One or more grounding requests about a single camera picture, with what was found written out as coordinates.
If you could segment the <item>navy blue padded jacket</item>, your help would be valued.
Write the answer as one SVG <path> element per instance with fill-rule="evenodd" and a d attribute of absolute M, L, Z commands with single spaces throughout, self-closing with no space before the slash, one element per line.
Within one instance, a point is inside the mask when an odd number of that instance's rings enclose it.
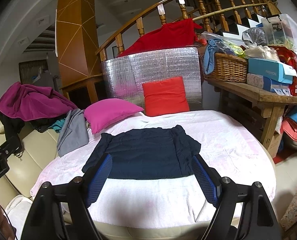
<path fill-rule="evenodd" d="M 191 176 L 191 160 L 201 144 L 173 128 L 131 129 L 118 135 L 102 133 L 82 172 L 95 166 L 103 154 L 112 156 L 111 179 L 155 180 Z"/>

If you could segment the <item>black garment on sofa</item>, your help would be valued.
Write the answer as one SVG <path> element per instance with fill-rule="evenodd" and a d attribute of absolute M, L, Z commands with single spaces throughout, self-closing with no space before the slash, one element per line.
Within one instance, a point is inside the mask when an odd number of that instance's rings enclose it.
<path fill-rule="evenodd" d="M 66 115 L 60 115 L 54 118 L 41 118 L 27 121 L 30 125 L 39 133 L 44 133 L 47 129 L 50 129 L 52 125 L 59 120 L 65 119 Z M 4 126 L 6 140 L 15 137 L 19 143 L 21 139 L 19 133 L 25 126 L 26 121 L 21 118 L 10 118 L 0 111 L 0 121 Z"/>

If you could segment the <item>magenta fleece garment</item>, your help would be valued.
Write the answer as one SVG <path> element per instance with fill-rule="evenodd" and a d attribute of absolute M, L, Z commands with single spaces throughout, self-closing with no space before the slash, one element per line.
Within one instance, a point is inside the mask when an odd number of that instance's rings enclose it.
<path fill-rule="evenodd" d="M 76 109 L 77 106 L 51 87 L 16 82 L 0 98 L 0 112 L 24 121 L 50 119 Z"/>

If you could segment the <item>teal garment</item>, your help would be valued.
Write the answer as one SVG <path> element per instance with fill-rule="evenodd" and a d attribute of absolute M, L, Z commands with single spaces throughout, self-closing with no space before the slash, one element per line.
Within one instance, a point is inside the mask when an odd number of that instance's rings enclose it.
<path fill-rule="evenodd" d="M 60 133 L 65 123 L 65 118 L 56 120 L 49 129 L 53 129 L 56 133 Z"/>

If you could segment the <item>white pink bed blanket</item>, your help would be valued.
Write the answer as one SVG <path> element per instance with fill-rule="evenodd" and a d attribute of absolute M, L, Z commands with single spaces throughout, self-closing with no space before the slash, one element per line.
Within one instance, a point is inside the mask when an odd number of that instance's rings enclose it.
<path fill-rule="evenodd" d="M 138 113 L 113 124 L 89 142 L 42 170 L 31 196 L 43 182 L 65 184 L 82 176 L 104 154 L 113 167 L 98 200 L 89 207 L 95 222 L 142 229 L 193 225 L 211 220 L 191 169 L 199 154 L 220 176 L 235 183 L 262 183 L 276 195 L 271 158 L 257 139 L 233 118 L 216 111 L 192 111 L 148 117 Z"/>

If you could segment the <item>cardboard box under table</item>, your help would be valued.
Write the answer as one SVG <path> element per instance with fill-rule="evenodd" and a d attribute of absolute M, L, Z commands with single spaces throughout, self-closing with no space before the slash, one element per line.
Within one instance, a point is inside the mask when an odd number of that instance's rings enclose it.
<path fill-rule="evenodd" d="M 270 144 L 268 146 L 268 149 L 267 149 L 268 153 L 270 154 L 270 156 L 272 158 L 276 157 L 282 138 L 283 138 L 283 133 L 279 134 L 279 133 L 275 132 L 273 134 L 273 137 L 272 137 Z"/>

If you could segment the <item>grey garment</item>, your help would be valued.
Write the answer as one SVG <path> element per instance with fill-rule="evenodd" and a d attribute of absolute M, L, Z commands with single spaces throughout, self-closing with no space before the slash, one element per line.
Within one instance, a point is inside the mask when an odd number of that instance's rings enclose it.
<path fill-rule="evenodd" d="M 79 108 L 68 111 L 64 125 L 57 140 L 57 153 L 63 157 L 89 142 L 84 110 Z"/>

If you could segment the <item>wooden side table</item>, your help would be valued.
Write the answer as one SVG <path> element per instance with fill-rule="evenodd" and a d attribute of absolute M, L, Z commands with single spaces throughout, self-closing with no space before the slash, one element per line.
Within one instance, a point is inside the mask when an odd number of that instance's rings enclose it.
<path fill-rule="evenodd" d="M 297 105 L 297 96 L 274 94 L 246 83 L 207 82 L 220 92 L 220 111 L 242 121 L 267 150 L 285 107 Z"/>

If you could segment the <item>magenta pillow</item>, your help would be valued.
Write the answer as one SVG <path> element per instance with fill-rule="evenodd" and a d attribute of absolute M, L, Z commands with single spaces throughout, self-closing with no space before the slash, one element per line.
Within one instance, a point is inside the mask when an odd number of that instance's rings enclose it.
<path fill-rule="evenodd" d="M 84 110 L 84 117 L 93 134 L 144 109 L 126 100 L 111 98 L 93 103 Z"/>

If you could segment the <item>wooden pillar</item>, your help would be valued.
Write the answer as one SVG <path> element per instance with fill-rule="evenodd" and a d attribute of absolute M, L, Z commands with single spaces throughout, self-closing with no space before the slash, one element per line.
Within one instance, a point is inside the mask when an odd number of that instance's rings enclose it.
<path fill-rule="evenodd" d="M 101 60 L 96 55 L 95 0 L 58 0 L 56 45 L 62 92 L 65 97 L 97 102 L 95 84 L 102 82 Z"/>

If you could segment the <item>floral patterned box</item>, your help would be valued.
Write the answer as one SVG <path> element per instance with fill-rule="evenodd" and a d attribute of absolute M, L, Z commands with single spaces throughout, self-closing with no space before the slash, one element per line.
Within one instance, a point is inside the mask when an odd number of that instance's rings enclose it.
<path fill-rule="evenodd" d="M 272 80 L 262 75 L 248 73 L 247 84 L 278 95 L 291 96 L 288 84 Z"/>

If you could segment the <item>light blue shoe box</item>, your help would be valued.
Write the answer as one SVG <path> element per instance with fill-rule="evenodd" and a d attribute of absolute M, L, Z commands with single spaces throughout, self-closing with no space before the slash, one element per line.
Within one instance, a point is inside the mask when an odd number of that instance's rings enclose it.
<path fill-rule="evenodd" d="M 292 84 L 293 76 L 297 76 L 295 70 L 287 64 L 259 58 L 248 59 L 248 72 L 289 85 Z"/>

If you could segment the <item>silver foil insulation board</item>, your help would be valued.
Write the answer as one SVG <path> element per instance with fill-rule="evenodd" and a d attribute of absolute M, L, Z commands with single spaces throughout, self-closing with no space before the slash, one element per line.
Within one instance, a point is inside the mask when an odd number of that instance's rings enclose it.
<path fill-rule="evenodd" d="M 201 73 L 195 47 L 147 51 L 102 63 L 103 78 L 110 98 L 144 107 L 142 84 L 175 76 L 183 78 L 190 110 L 202 109 Z"/>

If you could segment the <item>wicker basket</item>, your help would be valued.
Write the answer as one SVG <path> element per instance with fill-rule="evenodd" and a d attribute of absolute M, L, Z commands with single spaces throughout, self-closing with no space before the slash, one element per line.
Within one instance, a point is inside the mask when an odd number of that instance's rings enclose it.
<path fill-rule="evenodd" d="M 247 82 L 248 61 L 234 55 L 215 53 L 214 70 L 206 74 L 202 67 L 204 79 L 215 79 L 225 82 Z"/>

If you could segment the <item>red pillow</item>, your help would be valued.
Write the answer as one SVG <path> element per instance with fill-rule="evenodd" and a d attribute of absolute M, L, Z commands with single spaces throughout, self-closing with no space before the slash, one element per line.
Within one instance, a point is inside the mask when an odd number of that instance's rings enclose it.
<path fill-rule="evenodd" d="M 190 110 L 181 76 L 143 83 L 142 89 L 147 116 L 175 114 Z"/>

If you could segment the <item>red patterned bag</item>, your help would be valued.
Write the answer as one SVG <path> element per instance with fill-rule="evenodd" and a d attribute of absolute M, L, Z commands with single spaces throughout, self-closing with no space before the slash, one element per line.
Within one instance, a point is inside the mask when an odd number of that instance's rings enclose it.
<path fill-rule="evenodd" d="M 292 67 L 297 74 L 297 55 L 285 46 L 273 45 L 270 47 L 277 52 L 280 61 Z M 297 96 L 297 76 L 293 76 L 289 89 L 292 96 Z"/>

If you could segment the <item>blue cloth in basket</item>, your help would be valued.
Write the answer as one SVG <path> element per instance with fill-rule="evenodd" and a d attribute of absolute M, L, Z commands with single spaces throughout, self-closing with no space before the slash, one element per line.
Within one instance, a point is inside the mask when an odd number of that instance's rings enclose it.
<path fill-rule="evenodd" d="M 234 50 L 228 45 L 228 43 L 220 38 L 213 38 L 207 41 L 206 51 L 203 57 L 203 69 L 205 74 L 210 74 L 214 70 L 215 66 L 215 54 L 228 54 L 236 55 Z"/>

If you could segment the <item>grey plastic bag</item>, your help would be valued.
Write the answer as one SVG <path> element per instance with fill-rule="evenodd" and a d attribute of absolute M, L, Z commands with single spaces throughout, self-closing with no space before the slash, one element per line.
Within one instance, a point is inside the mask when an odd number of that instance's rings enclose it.
<path fill-rule="evenodd" d="M 263 27 L 252 27 L 245 30 L 242 33 L 242 40 L 248 48 L 267 45 Z"/>

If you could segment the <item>clear plastic storage box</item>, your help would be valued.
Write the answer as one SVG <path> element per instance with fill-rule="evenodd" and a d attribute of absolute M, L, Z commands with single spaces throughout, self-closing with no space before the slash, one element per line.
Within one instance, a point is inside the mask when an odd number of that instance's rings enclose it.
<path fill-rule="evenodd" d="M 268 45 L 285 46 L 297 54 L 297 23 L 280 14 L 261 19 Z"/>

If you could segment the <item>red cloth on railing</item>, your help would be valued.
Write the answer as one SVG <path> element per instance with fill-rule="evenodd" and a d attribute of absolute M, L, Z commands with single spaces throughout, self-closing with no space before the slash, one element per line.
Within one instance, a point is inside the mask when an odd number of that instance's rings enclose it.
<path fill-rule="evenodd" d="M 159 29 L 138 38 L 119 57 L 147 51 L 192 46 L 198 40 L 196 30 L 202 29 L 203 27 L 196 24 L 192 18 L 164 24 Z"/>

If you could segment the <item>wooden stair railing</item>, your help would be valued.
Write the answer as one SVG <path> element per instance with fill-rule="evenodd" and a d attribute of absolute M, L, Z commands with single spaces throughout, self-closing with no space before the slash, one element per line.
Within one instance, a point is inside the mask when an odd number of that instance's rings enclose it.
<path fill-rule="evenodd" d="M 161 25 L 167 24 L 167 5 L 175 3 L 180 16 L 175 22 L 191 18 L 209 32 L 229 32 L 230 25 L 242 24 L 245 18 L 259 20 L 261 17 L 280 12 L 277 0 L 161 0 L 140 12 L 120 27 L 97 49 L 96 55 L 101 61 L 107 60 L 107 49 L 110 45 L 117 48 L 120 54 L 125 50 L 123 34 L 131 27 L 136 27 L 139 36 L 145 34 L 144 18 L 157 14 Z"/>

